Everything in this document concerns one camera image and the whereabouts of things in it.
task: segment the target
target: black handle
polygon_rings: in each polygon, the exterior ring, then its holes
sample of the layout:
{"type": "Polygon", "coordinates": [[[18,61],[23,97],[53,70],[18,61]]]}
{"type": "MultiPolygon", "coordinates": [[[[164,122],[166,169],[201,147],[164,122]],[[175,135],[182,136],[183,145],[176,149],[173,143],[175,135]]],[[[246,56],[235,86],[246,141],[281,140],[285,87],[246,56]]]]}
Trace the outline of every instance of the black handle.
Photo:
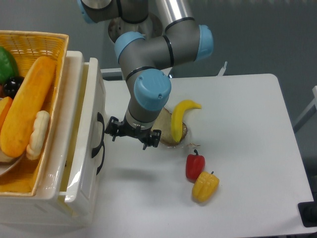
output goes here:
{"type": "Polygon", "coordinates": [[[91,151],[91,158],[94,158],[96,155],[98,155],[98,153],[99,153],[101,147],[104,148],[104,151],[103,151],[103,158],[102,158],[102,160],[101,160],[100,165],[99,165],[98,168],[97,168],[97,173],[96,173],[96,175],[99,174],[101,168],[102,168],[103,165],[104,165],[104,160],[105,160],[105,142],[104,142],[104,136],[105,136],[105,121],[104,121],[103,115],[102,115],[100,112],[97,113],[97,121],[99,121],[99,122],[102,123],[102,125],[103,125],[103,132],[102,132],[102,135],[101,135],[101,141],[100,141],[99,145],[98,145],[97,147],[93,148],[92,151],[91,151]]]}
{"type": "Polygon", "coordinates": [[[304,227],[317,227],[317,204],[315,202],[300,202],[298,210],[304,227]]]}

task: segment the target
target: yellow banana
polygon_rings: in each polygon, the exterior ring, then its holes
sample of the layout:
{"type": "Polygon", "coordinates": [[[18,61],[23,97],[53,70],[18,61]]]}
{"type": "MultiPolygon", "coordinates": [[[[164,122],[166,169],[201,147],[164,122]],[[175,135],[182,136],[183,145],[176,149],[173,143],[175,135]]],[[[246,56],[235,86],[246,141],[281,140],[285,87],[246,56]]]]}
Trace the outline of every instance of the yellow banana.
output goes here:
{"type": "Polygon", "coordinates": [[[183,131],[183,116],[185,111],[189,109],[201,109],[202,105],[195,103],[192,100],[183,100],[176,105],[172,113],[171,118],[171,134],[176,142],[179,142],[182,138],[183,131]]]}

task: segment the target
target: wicker basket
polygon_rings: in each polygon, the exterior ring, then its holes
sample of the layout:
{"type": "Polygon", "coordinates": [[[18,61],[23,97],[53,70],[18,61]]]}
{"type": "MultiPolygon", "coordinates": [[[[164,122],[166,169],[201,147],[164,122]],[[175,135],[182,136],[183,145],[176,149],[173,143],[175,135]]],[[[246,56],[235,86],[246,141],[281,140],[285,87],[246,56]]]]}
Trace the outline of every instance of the wicker basket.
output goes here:
{"type": "Polygon", "coordinates": [[[55,109],[58,108],[58,93],[63,86],[61,76],[68,36],[43,32],[0,31],[0,46],[14,56],[19,74],[23,77],[40,56],[48,56],[56,62],[56,77],[42,107],[42,110],[50,113],[51,119],[41,157],[35,161],[24,157],[17,166],[0,177],[0,196],[34,196],[44,171],[57,123],[55,109]]]}

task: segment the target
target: black object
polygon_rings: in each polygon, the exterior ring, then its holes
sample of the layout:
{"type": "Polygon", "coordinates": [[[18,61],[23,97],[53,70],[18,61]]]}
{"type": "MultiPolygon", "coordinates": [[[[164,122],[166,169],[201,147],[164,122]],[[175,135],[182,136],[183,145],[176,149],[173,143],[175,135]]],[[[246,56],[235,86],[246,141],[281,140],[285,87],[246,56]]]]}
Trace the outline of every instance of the black object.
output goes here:
{"type": "Polygon", "coordinates": [[[317,227],[317,203],[301,202],[298,204],[304,227],[317,227]]]}
{"type": "Polygon", "coordinates": [[[98,155],[98,153],[99,153],[101,147],[103,147],[104,150],[103,150],[103,157],[102,157],[102,160],[101,160],[100,165],[99,165],[98,168],[97,168],[97,173],[96,173],[96,175],[99,174],[101,168],[102,168],[103,165],[104,165],[104,160],[105,160],[105,142],[104,142],[104,136],[105,136],[105,121],[104,121],[103,115],[102,115],[100,112],[97,113],[97,121],[99,121],[99,122],[102,123],[102,125],[103,125],[103,132],[102,132],[102,134],[101,134],[101,141],[100,141],[99,145],[98,145],[97,147],[93,148],[92,151],[91,151],[91,158],[94,158],[96,155],[98,155]]]}
{"type": "Polygon", "coordinates": [[[173,67],[174,66],[174,53],[173,53],[172,43],[170,42],[170,40],[167,37],[167,35],[163,35],[163,38],[166,41],[168,52],[169,52],[170,66],[173,67]]]}
{"type": "Polygon", "coordinates": [[[125,81],[128,81],[129,78],[130,78],[133,74],[135,74],[135,73],[137,73],[137,72],[140,72],[140,71],[143,71],[143,70],[146,70],[146,69],[149,69],[149,68],[154,68],[154,67],[152,67],[152,66],[143,66],[143,67],[140,67],[140,68],[137,68],[137,69],[131,71],[131,72],[128,74],[128,76],[126,76],[125,81]]]}
{"type": "Polygon", "coordinates": [[[133,128],[126,121],[126,118],[120,122],[117,118],[110,117],[105,133],[112,136],[112,141],[115,141],[117,136],[130,136],[137,138],[144,144],[143,150],[145,150],[148,146],[158,147],[161,130],[151,131],[151,128],[141,130],[140,126],[133,128]]]}
{"type": "Polygon", "coordinates": [[[195,19],[191,16],[187,16],[187,17],[183,17],[181,19],[178,19],[176,21],[173,21],[168,26],[165,27],[165,32],[168,31],[169,28],[171,28],[173,25],[177,24],[178,22],[187,21],[187,20],[195,20],[195,19]]]}
{"type": "Polygon", "coordinates": [[[24,80],[24,77],[22,76],[13,76],[9,78],[5,84],[3,85],[3,94],[6,97],[10,97],[14,99],[16,93],[18,92],[22,82],[24,80]]]}

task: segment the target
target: black ring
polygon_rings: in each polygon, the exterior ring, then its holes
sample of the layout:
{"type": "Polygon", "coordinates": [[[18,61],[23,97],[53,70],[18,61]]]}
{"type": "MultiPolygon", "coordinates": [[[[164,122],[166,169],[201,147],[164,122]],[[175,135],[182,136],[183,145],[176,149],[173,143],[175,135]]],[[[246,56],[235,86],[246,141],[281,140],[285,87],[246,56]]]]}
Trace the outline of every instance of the black ring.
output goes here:
{"type": "Polygon", "coordinates": [[[128,76],[126,77],[125,81],[128,81],[128,79],[129,79],[133,74],[135,74],[135,73],[137,73],[137,72],[140,72],[140,71],[142,71],[142,70],[149,69],[149,68],[154,68],[154,67],[152,67],[152,66],[143,66],[143,67],[140,67],[140,68],[137,68],[137,69],[131,71],[131,72],[128,74],[128,76]]]}
{"type": "Polygon", "coordinates": [[[144,22],[144,21],[148,18],[148,16],[149,16],[149,15],[146,15],[146,17],[145,17],[145,18],[143,18],[143,19],[141,19],[141,20],[138,20],[138,21],[130,21],[130,20],[126,20],[126,19],[124,19],[123,17],[121,17],[121,19],[122,19],[123,21],[125,21],[126,23],[130,23],[130,24],[139,24],[139,23],[141,23],[141,22],[144,22]]]}
{"type": "Polygon", "coordinates": [[[165,39],[167,47],[168,47],[169,58],[170,58],[170,66],[173,67],[174,66],[174,53],[173,53],[172,44],[171,44],[169,38],[166,35],[163,35],[163,38],[165,39]]]}
{"type": "Polygon", "coordinates": [[[118,6],[119,16],[122,17],[122,5],[120,0],[117,0],[117,6],[118,6]]]}
{"type": "Polygon", "coordinates": [[[173,22],[170,23],[168,26],[166,26],[165,32],[166,32],[170,27],[172,27],[173,25],[177,24],[178,22],[187,21],[187,20],[195,20],[195,19],[194,19],[193,17],[191,17],[191,16],[188,16],[188,17],[184,17],[184,18],[178,19],[178,20],[176,20],[176,21],[173,21],[173,22]]]}

